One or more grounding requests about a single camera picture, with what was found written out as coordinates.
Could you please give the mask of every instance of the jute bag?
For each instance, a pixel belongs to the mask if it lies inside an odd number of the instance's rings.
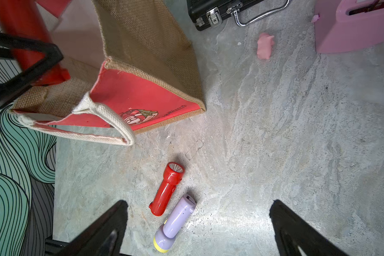
[[[132,145],[135,135],[203,113],[192,44],[162,0],[94,0],[105,61],[100,69],[65,57],[71,79],[36,86],[12,112],[48,134]],[[122,138],[78,134],[49,125],[114,127]]]

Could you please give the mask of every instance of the purple flashlight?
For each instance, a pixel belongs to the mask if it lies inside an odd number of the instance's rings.
[[[169,251],[175,242],[176,234],[195,210],[195,207],[195,200],[190,195],[184,194],[181,197],[165,223],[155,233],[154,246],[159,252],[166,253]]]

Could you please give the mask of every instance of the black case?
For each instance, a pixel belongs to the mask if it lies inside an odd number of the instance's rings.
[[[239,10],[243,11],[262,1],[264,0],[187,0],[187,5],[189,17],[195,24],[196,29],[202,31],[211,26],[207,15],[207,13],[211,10],[217,8],[217,11],[221,16],[222,21],[224,21],[225,19],[230,17],[230,14],[226,13],[230,7],[236,6],[237,4],[241,3],[241,7],[239,8]],[[213,20],[215,21],[215,23],[219,23],[216,18],[214,18]]]

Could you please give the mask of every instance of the metal handle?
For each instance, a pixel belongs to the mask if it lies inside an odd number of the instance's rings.
[[[261,20],[263,18],[266,18],[267,16],[270,16],[272,15],[273,13],[277,13],[281,10],[283,10],[284,8],[286,8],[290,2],[292,0],[286,0],[286,3],[284,5],[282,5],[281,7],[279,8],[276,8],[276,9],[273,9],[273,10],[270,10],[270,11],[267,11],[267,12],[264,12],[262,13],[261,15],[259,16],[256,16],[255,18],[249,20],[248,22],[246,23],[241,23],[240,20],[239,20],[239,16],[237,15],[237,13],[239,12],[239,8],[242,7],[242,4],[241,3],[238,3],[237,5],[235,5],[234,7],[230,7],[226,13],[233,13],[233,16],[235,17],[235,21],[236,21],[236,24],[239,26],[239,27],[246,27],[247,25],[249,24],[252,24],[258,20]]]

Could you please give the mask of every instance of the red flashlight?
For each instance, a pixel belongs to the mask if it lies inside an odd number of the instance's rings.
[[[185,169],[178,163],[169,162],[164,170],[164,180],[156,192],[156,196],[152,203],[149,205],[152,214],[161,216],[172,194],[175,192],[176,186],[182,180]]]

